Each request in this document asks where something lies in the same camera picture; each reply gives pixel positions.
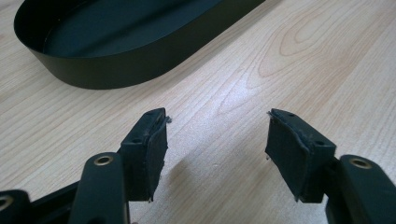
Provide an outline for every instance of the light wooden surface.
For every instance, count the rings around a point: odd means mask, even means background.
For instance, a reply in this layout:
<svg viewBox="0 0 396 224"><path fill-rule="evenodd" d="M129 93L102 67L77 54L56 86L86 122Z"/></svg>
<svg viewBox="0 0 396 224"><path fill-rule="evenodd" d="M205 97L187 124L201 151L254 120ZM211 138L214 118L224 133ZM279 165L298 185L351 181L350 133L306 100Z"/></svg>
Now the light wooden surface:
<svg viewBox="0 0 396 224"><path fill-rule="evenodd" d="M111 91L49 73L13 33L21 3L0 3L0 190L35 200L77 181L162 106L169 149L154 203L131 203L139 224L327 223L265 159L273 107L396 181L394 0L268 0L162 77Z"/></svg>

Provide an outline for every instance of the black plastic part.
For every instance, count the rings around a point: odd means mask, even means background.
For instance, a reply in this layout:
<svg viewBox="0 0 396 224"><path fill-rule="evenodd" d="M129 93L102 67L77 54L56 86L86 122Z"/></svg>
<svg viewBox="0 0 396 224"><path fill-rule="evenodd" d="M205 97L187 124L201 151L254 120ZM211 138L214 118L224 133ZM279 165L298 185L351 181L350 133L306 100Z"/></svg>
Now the black plastic part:
<svg viewBox="0 0 396 224"><path fill-rule="evenodd" d="M121 143L128 201L152 201L164 165L166 149L165 109L145 113Z"/></svg>
<svg viewBox="0 0 396 224"><path fill-rule="evenodd" d="M35 223L67 223L77 188L78 182L32 202L32 214Z"/></svg>
<svg viewBox="0 0 396 224"><path fill-rule="evenodd" d="M171 70L264 0L25 0L18 39L60 80L88 89Z"/></svg>
<svg viewBox="0 0 396 224"><path fill-rule="evenodd" d="M119 154L106 152L87 160L69 224L127 224L128 210Z"/></svg>
<svg viewBox="0 0 396 224"><path fill-rule="evenodd" d="M351 223L396 223L396 187L381 167L362 157L345 155L336 172Z"/></svg>
<svg viewBox="0 0 396 224"><path fill-rule="evenodd" d="M336 145L298 116L272 109L265 152L274 161L296 201L321 203L325 166Z"/></svg>
<svg viewBox="0 0 396 224"><path fill-rule="evenodd" d="M326 217L329 224L350 224L352 217L341 192L337 181L337 166L339 160L333 159L332 163L325 168L323 179L323 188L329 200L326 203Z"/></svg>
<svg viewBox="0 0 396 224"><path fill-rule="evenodd" d="M32 207L28 194L13 189L0 192L0 223L28 224L32 220Z"/></svg>

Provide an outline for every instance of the wooden table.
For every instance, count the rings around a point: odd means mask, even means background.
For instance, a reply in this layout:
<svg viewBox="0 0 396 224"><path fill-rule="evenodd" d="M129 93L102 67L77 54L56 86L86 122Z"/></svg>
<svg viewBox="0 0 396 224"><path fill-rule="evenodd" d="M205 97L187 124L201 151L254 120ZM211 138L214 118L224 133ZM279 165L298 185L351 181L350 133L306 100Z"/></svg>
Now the wooden table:
<svg viewBox="0 0 396 224"><path fill-rule="evenodd" d="M271 108L293 112L396 181L396 2L268 0L187 61L110 91L69 86L17 39L22 0L0 3L0 189L36 200L116 151L140 116L165 107L169 149L142 223L327 223L296 203L265 159Z"/></svg>

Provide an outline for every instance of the black bracket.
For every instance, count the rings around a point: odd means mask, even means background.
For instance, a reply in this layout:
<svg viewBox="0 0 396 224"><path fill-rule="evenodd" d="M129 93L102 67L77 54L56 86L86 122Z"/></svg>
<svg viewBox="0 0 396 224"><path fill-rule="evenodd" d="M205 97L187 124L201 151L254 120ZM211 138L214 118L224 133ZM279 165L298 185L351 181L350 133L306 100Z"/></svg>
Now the black bracket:
<svg viewBox="0 0 396 224"><path fill-rule="evenodd" d="M296 201L321 203L326 194L331 224L396 223L396 188L377 164L354 155L337 160L335 144L298 116L278 109L269 115L265 151Z"/></svg>
<svg viewBox="0 0 396 224"><path fill-rule="evenodd" d="M87 160L79 182L30 202L23 190L0 192L1 224L129 223L128 201L152 201L166 153L165 109L145 113L117 153Z"/></svg>

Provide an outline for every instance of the black oval tray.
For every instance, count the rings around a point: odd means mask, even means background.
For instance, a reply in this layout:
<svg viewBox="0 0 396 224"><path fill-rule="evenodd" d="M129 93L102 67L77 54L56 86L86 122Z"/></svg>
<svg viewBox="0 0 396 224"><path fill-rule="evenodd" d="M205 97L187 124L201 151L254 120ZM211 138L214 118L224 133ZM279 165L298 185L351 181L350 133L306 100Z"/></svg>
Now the black oval tray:
<svg viewBox="0 0 396 224"><path fill-rule="evenodd" d="M25 0L18 39L60 80L87 89L171 70L264 0Z"/></svg>

